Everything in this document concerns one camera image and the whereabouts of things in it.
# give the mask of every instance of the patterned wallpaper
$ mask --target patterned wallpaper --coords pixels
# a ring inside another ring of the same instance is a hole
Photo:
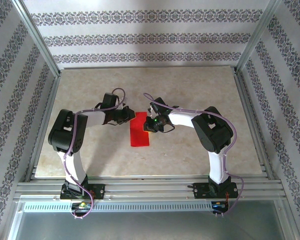
[[[300,0],[280,3],[242,76],[300,232]]]
[[[60,68],[235,66],[268,2],[24,0]]]
[[[0,0],[0,238],[28,169],[54,76],[10,0]]]

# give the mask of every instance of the beige tabletop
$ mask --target beige tabletop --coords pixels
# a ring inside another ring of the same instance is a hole
[[[93,108],[105,93],[124,88],[135,112],[146,112],[147,92],[166,104],[204,110],[216,107],[236,127],[238,139],[228,152],[234,174],[260,174],[261,168],[245,113],[229,66],[107,68],[64,70],[57,90],[35,176],[65,176],[61,160],[48,144],[48,134],[61,109]],[[97,125],[85,131],[80,150],[88,176],[209,174],[208,152],[193,128],[176,126],[170,133],[150,133],[150,146],[130,146],[130,124]]]

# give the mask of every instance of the purple cable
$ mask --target purple cable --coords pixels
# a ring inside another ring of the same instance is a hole
[[[113,106],[113,107],[109,107],[109,108],[103,108],[103,109],[99,109],[99,108],[92,108],[92,109],[85,109],[85,110],[81,110],[75,113],[74,115],[74,123],[73,123],[73,135],[72,135],[72,140],[71,140],[71,144],[70,147],[68,149],[68,151],[64,154],[63,156],[63,167],[65,172],[70,176],[70,178],[75,182],[75,184],[77,184],[77,186],[79,188],[81,188],[83,191],[85,191],[90,199],[91,199],[91,207],[90,209],[82,216],[77,216],[76,215],[76,211],[74,211],[74,213],[72,214],[76,219],[83,219],[84,217],[86,217],[93,209],[94,207],[94,197],[92,196],[92,194],[85,189],[69,172],[67,165],[66,165],[66,159],[67,156],[70,155],[71,151],[73,150],[74,144],[75,144],[75,139],[76,139],[76,134],[77,134],[77,119],[78,119],[78,115],[82,114],[82,113],[87,113],[87,112],[103,112],[103,111],[108,111],[108,110],[112,110],[112,109],[116,109],[117,107],[119,107],[121,104],[124,103],[124,100],[126,99],[126,92],[123,88],[121,87],[117,87],[115,88],[111,93],[113,94],[116,90],[121,90],[123,92],[123,99],[121,100],[121,102],[119,102],[117,105]]]
[[[229,126],[231,127],[232,131],[233,131],[233,141],[232,143],[224,150],[224,153],[223,153],[223,157],[222,157],[222,162],[223,162],[223,171],[226,172],[230,177],[232,178],[236,178],[236,179],[240,179],[241,182],[242,182],[242,186],[241,186],[241,190],[238,194],[238,197],[235,199],[235,202],[234,204],[229,208],[229,210],[227,212],[224,213],[224,215],[228,214],[228,212],[230,212],[230,210],[232,210],[234,208],[234,206],[237,204],[237,202],[239,201],[239,198],[241,197],[241,194],[244,190],[244,179],[241,177],[241,176],[237,176],[237,175],[233,175],[233,174],[230,174],[227,169],[226,169],[226,155],[227,155],[227,152],[233,147],[233,145],[236,143],[237,141],[237,131],[236,131],[236,128],[235,126],[232,124],[232,122],[230,122],[227,118],[225,118],[224,116],[221,116],[219,114],[216,114],[214,112],[209,112],[209,111],[204,111],[204,110],[190,110],[190,109],[183,109],[183,108],[175,108],[175,107],[171,107],[171,106],[168,106],[168,105],[164,105],[162,103],[159,103],[159,102],[156,102],[154,100],[154,98],[149,94],[149,93],[144,93],[143,94],[147,99],[149,99],[151,102],[155,103],[156,105],[159,105],[159,106],[162,106],[162,107],[165,107],[167,109],[171,109],[171,110],[177,110],[177,111],[180,111],[180,112],[184,112],[184,113],[192,113],[192,114],[209,114],[209,115],[212,115],[212,116],[215,116],[217,118],[220,118],[222,120],[224,120],[227,124],[229,124]]]

